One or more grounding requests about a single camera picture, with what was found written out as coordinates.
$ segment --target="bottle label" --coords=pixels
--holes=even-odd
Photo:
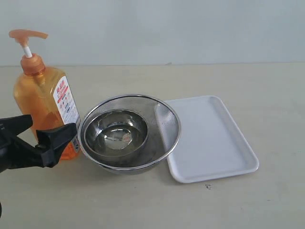
[[[81,119],[76,109],[76,105],[66,76],[63,76],[58,81],[53,93],[53,98],[55,100],[63,123],[76,123],[76,127],[78,128],[81,123]],[[78,152],[80,147],[77,136],[75,136],[71,142],[73,144],[75,152]]]

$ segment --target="metal bowl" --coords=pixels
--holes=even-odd
[[[94,127],[92,123],[101,120],[99,117],[104,113],[118,109],[127,110],[142,118],[147,125],[148,134],[137,156],[119,166],[114,166],[111,162],[102,160],[101,154],[93,150],[90,141],[95,139],[98,130],[89,130],[91,129],[89,126]],[[136,94],[121,95],[103,101],[85,116],[78,131],[83,153],[103,168],[118,174],[137,174],[154,167],[174,150],[180,135],[180,120],[169,105],[159,99]]]
[[[139,155],[147,137],[147,124],[140,115],[116,109],[94,118],[85,129],[84,140],[100,162],[123,166]]]

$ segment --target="small metal bowl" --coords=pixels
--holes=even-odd
[[[144,148],[147,137],[145,120],[124,109],[102,113],[85,129],[85,144],[101,162],[111,166],[130,163]]]
[[[106,151],[103,150],[103,147],[108,145],[108,148],[116,148],[115,150],[117,150],[124,146],[128,140],[118,144],[105,143],[102,138],[99,140],[98,135],[101,134],[101,130],[107,129],[108,124],[121,122],[118,120],[119,117],[125,119],[124,116],[116,112],[116,118],[108,120],[108,115],[117,110],[128,111],[129,118],[127,119],[133,118],[135,122],[132,125],[137,125],[137,130],[142,133],[143,137],[145,136],[145,125],[143,124],[145,122],[147,139],[144,139],[142,145],[136,149],[138,151],[136,156],[131,156],[124,163],[114,165],[112,161],[109,161],[110,157],[105,154]],[[122,122],[124,122],[125,127],[130,128],[131,122]],[[165,160],[174,150],[180,135],[179,117],[168,104],[159,99],[138,94],[121,95],[101,102],[87,113],[78,130],[78,139],[83,153],[93,162],[116,174],[139,174],[153,168]],[[98,144],[102,145],[102,150],[100,150],[100,146],[95,148],[94,141],[96,139]]]

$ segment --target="white pump tube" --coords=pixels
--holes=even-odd
[[[22,47],[22,48],[23,48],[23,51],[24,51],[25,56],[26,56],[27,58],[30,58],[30,57],[33,56],[32,53],[31,53],[31,51],[30,51],[30,48],[29,48],[28,46],[24,46],[24,47]]]

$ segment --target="dish soap bottle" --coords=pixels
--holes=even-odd
[[[14,86],[14,98],[24,115],[31,115],[31,127],[36,139],[36,130],[46,130],[67,123],[80,124],[80,116],[75,106],[70,86],[64,71],[46,67],[42,58],[31,53],[28,37],[47,38],[47,34],[30,30],[12,30],[11,38],[20,43],[25,55],[21,59],[23,73]],[[77,136],[63,151],[61,159],[72,159],[79,154]]]

